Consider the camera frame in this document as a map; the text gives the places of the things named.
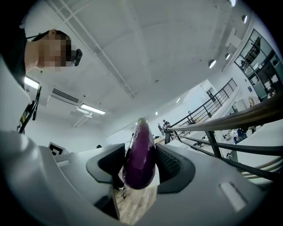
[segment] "spotlight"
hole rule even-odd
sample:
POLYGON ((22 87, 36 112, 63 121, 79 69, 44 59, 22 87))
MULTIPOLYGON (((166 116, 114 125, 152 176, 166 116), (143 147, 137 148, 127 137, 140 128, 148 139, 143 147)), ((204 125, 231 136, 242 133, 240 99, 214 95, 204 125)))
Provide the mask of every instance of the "spotlight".
POLYGON ((225 54, 225 59, 227 60, 230 57, 230 53, 225 54))
POLYGON ((247 15, 242 15, 242 21, 243 21, 244 23, 247 22, 247 19, 248 19, 248 16, 247 16, 247 15))
POLYGON ((215 65, 215 63, 216 63, 216 60, 210 60, 210 61, 208 62, 209 68, 212 68, 212 67, 215 65))
POLYGON ((230 0, 230 3, 234 7, 236 5, 236 0, 230 0))

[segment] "ceiling light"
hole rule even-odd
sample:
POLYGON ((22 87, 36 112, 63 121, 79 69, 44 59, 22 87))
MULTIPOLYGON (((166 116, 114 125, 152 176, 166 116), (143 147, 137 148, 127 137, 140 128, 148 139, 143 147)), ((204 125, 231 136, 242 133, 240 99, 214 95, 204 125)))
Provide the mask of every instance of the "ceiling light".
POLYGON ((212 67, 215 65, 215 63, 216 63, 216 60, 210 60, 210 61, 208 62, 209 68, 212 68, 212 67))
POLYGON ((39 83, 34 81, 34 80, 31 80, 30 78, 28 77, 25 77, 25 83, 35 89, 38 89, 38 86, 39 86, 39 83))
POLYGON ((247 16, 247 15, 242 15, 242 21, 243 21, 244 23, 246 23, 247 20, 248 20, 248 16, 247 16))
POLYGON ((227 60, 230 57, 230 53, 225 54, 225 59, 227 60))
POLYGON ((230 3, 234 7, 236 5, 236 0, 231 0, 230 3))
POLYGON ((80 107, 84 108, 86 110, 90 110, 90 111, 96 112, 98 114, 102 114, 102 115, 104 115, 106 113, 105 111, 98 110, 96 108, 90 107, 90 106, 85 105, 85 104, 82 104, 80 107))

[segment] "black hair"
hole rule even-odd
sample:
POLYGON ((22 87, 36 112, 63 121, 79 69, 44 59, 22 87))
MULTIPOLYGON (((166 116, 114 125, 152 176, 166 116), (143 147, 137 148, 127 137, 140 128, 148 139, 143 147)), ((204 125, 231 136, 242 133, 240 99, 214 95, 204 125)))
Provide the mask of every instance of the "black hair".
MULTIPOLYGON (((49 33, 49 30, 44 32, 44 33, 39 33, 32 41, 38 41, 40 39, 42 39, 44 36, 46 36, 49 33)), ((64 32, 57 30, 56 34, 60 34, 62 36, 65 36, 66 38, 70 39, 70 37, 68 35, 66 35, 64 32)))

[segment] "metal railing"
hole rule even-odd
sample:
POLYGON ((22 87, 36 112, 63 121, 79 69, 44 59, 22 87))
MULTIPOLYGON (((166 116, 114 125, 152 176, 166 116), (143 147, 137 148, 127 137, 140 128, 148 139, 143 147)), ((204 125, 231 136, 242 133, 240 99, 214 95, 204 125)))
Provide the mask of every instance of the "metal railing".
MULTIPOLYGON (((186 117, 182 118, 180 121, 171 125, 170 128, 174 126, 184 126, 184 125, 197 124, 200 122, 207 121, 230 98, 231 94, 235 91, 236 87, 237 84, 235 83, 235 81, 233 79, 230 79, 229 82, 226 83, 226 85, 217 94, 215 94, 212 98, 206 101, 198 109, 196 109, 192 113, 189 112, 189 114, 186 117)), ((173 134, 170 134, 170 136, 171 139, 174 139, 179 135, 186 136, 187 134, 190 134, 190 132, 191 131, 186 131, 186 132, 180 131, 179 134, 175 132, 175 136, 173 134)))
POLYGON ((207 122, 202 122, 199 124, 190 124, 190 125, 185 125, 181 127, 170 127, 168 128, 168 130, 170 132, 174 132, 176 136, 178 137, 178 140, 181 143, 184 143, 190 146, 192 149, 196 151, 200 151, 207 155, 219 158, 225 161, 226 163, 240 170, 251 173, 253 175, 257 175, 259 177, 263 177, 263 178, 266 178, 272 181, 278 181, 280 178, 282 179, 281 174, 277 172, 269 172, 266 170, 247 166, 239 162, 228 160, 221 156, 219 148, 225 148, 229 150, 240 151, 240 152, 251 153, 251 154, 283 156, 283 146, 260 147, 260 146, 244 146, 244 145, 218 143, 215 139, 214 131, 237 129, 237 128, 248 128, 251 126, 263 125, 265 123, 270 123, 270 122, 274 122, 274 121, 283 119, 282 100, 283 100, 283 92, 275 95, 274 97, 270 99, 265 100, 264 102, 260 104, 250 107, 249 109, 240 111, 232 115, 228 115, 228 116, 218 118, 215 120, 211 120, 211 121, 207 121, 207 122), (208 141, 182 136, 177 133, 180 131, 182 132, 204 131, 208 137, 208 141), (202 144, 209 145, 212 147, 213 153, 203 150, 200 147, 193 146, 192 144, 187 143, 183 139, 188 139, 188 140, 192 140, 192 141, 196 141, 202 144))

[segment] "purple eggplant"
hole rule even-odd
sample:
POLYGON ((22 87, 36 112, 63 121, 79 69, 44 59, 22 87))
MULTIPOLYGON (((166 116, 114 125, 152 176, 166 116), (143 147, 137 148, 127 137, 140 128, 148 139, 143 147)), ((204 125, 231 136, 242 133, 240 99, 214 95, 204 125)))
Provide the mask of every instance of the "purple eggplant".
POLYGON ((123 164, 123 180, 132 189, 146 188, 155 174, 153 135, 144 118, 138 125, 123 164))

